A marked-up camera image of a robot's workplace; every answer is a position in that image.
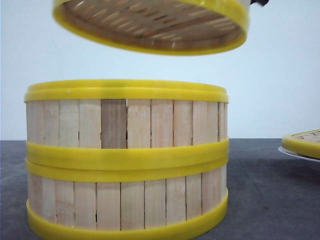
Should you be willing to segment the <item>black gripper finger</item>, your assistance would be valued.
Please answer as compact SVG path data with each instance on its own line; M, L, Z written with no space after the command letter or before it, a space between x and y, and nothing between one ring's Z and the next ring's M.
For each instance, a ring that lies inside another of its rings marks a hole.
M267 3L269 2L269 0L251 0L250 4L259 4L260 6L264 7Z

